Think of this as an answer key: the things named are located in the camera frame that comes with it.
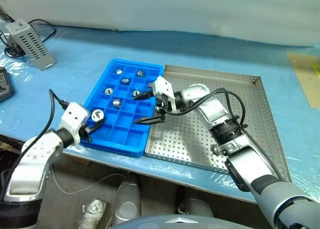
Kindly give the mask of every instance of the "gray power adapter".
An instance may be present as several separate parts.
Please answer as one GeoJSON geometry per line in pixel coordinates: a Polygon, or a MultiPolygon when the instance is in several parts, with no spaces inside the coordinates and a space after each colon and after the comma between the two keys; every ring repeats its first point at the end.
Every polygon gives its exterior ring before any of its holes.
{"type": "Polygon", "coordinates": [[[40,37],[27,22],[20,19],[7,23],[5,27],[9,31],[10,36],[31,58],[37,68],[44,70],[56,63],[40,37]]]}

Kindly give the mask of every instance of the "blue plastic tray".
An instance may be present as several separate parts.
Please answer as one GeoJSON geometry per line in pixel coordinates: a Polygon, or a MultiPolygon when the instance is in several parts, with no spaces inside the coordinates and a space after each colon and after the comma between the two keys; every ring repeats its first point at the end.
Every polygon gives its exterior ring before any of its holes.
{"type": "MultiPolygon", "coordinates": [[[[161,65],[143,62],[113,59],[110,61],[98,83],[95,85],[84,106],[88,110],[101,109],[106,120],[101,128],[92,133],[91,142],[82,140],[81,144],[87,147],[141,157],[145,153],[150,126],[134,124],[138,118],[152,117],[156,100],[132,100],[133,91],[148,91],[148,84],[154,82],[158,76],[164,74],[161,65]],[[143,71],[144,77],[138,77],[137,71],[143,71]],[[129,85],[122,85],[122,79],[129,79],[129,85]],[[112,88],[113,93],[106,95],[105,90],[112,88]],[[114,99],[121,100],[121,107],[113,106],[114,99]]],[[[94,122],[88,119],[89,126],[94,122]]]]}

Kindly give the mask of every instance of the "blue table surface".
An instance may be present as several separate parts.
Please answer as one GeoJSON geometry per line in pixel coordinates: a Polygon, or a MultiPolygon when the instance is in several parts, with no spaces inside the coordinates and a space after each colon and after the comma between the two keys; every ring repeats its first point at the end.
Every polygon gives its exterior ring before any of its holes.
{"type": "MultiPolygon", "coordinates": [[[[49,29],[41,26],[41,35],[49,29]]],[[[261,76],[292,181],[320,198],[320,111],[311,108],[286,56],[296,52],[319,56],[320,45],[293,47],[185,32],[112,32],[57,27],[45,45],[57,64],[40,71],[28,59],[8,59],[0,44],[0,66],[10,74],[15,94],[0,102],[0,134],[21,140],[36,136],[50,114],[48,89],[69,102],[84,104],[110,60],[261,76]]],[[[63,111],[56,107],[51,127],[63,111]]],[[[226,174],[149,157],[128,157],[83,146],[65,153],[176,182],[215,194],[254,201],[226,174]]]]}

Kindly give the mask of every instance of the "stainless steel tray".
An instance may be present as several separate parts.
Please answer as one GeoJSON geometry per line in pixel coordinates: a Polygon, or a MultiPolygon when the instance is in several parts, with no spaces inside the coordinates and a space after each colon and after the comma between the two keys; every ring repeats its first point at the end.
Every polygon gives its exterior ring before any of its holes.
{"type": "MultiPolygon", "coordinates": [[[[283,178],[291,181],[276,125],[269,107],[267,95],[259,76],[201,70],[166,65],[164,78],[172,83],[173,91],[180,91],[192,84],[202,83],[211,91],[223,87],[237,93],[246,108],[247,131],[273,160],[283,178]]],[[[216,97],[227,108],[222,94],[216,97]]],[[[239,102],[230,97],[235,115],[241,116],[239,102]]],[[[225,156],[212,154],[215,144],[195,112],[182,116],[166,115],[166,123],[151,126],[145,155],[214,172],[228,173],[225,156]]]]}

